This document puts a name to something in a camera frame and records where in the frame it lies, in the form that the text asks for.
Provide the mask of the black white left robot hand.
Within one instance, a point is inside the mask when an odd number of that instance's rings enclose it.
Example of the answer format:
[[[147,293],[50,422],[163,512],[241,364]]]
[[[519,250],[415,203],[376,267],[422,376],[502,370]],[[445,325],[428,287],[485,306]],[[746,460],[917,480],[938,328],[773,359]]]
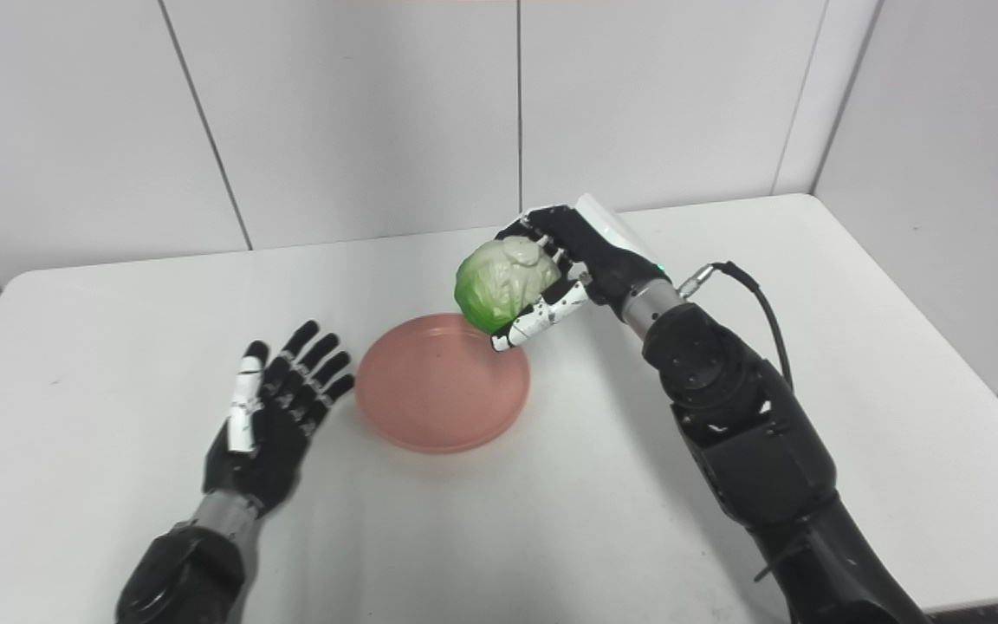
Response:
[[[204,461],[202,492],[244,498],[266,515],[289,497],[310,441],[355,387],[340,337],[314,320],[277,351],[253,341],[239,360],[229,411]]]

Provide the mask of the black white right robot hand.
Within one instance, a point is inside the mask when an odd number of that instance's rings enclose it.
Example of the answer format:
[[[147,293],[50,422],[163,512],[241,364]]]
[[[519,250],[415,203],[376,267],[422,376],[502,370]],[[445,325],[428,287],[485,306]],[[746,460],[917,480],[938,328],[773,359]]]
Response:
[[[646,284],[668,280],[662,266],[627,236],[612,211],[583,194],[574,205],[547,205],[520,213],[496,240],[526,237],[554,260],[560,277],[518,315],[490,335],[496,352],[521,347],[586,302],[609,307],[617,317]]]

